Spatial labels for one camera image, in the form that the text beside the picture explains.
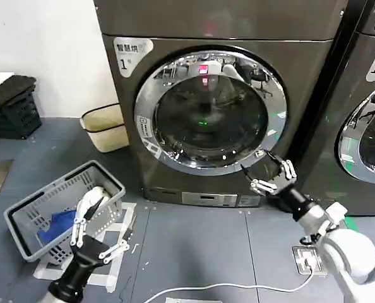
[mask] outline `floor socket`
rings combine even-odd
[[[326,276],[328,274],[324,264],[322,263],[321,257],[317,253],[315,246],[293,246],[293,255],[295,258],[295,263],[297,264],[297,269],[300,275],[310,275],[311,270],[306,266],[306,256],[313,256],[316,259],[316,276]]]

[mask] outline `laundry basket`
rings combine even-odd
[[[4,212],[9,231],[26,261],[35,261],[46,254],[48,262],[60,264],[71,255],[71,227],[46,244],[40,241],[37,232],[49,229],[53,213],[75,210],[84,194],[95,186],[102,186],[111,196],[111,199],[99,206],[87,225],[86,234],[95,237],[120,216],[121,198],[126,190],[94,160],[43,187]]]
[[[93,144],[102,153],[129,145],[123,115],[118,103],[90,110],[80,119]]]

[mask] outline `blue towel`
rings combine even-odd
[[[70,229],[74,224],[76,210],[64,211],[62,213],[53,213],[51,216],[51,223],[48,231],[39,230],[37,236],[40,241],[46,245],[53,241],[67,229]]]

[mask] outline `floor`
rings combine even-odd
[[[95,159],[127,189],[125,202],[138,214],[130,246],[113,293],[87,285],[83,302],[142,303],[170,287],[232,282],[296,287],[292,246],[302,237],[291,216],[277,210],[214,209],[154,203],[142,197],[129,148],[99,153],[77,119],[44,119],[25,141],[0,139],[0,160],[14,159],[0,193],[0,298],[3,302],[37,302],[50,283],[33,277],[37,262],[22,260],[3,219],[3,211],[43,185]],[[375,243],[375,218],[355,218],[359,231]],[[154,303],[164,303],[162,296]],[[331,275],[314,278],[294,294],[267,290],[213,288],[176,292],[168,297],[236,302],[343,302]]]

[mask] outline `washing machine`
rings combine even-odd
[[[136,173],[148,199],[258,206],[346,0],[95,1]]]
[[[375,215],[375,1],[371,1],[297,164],[302,190]]]

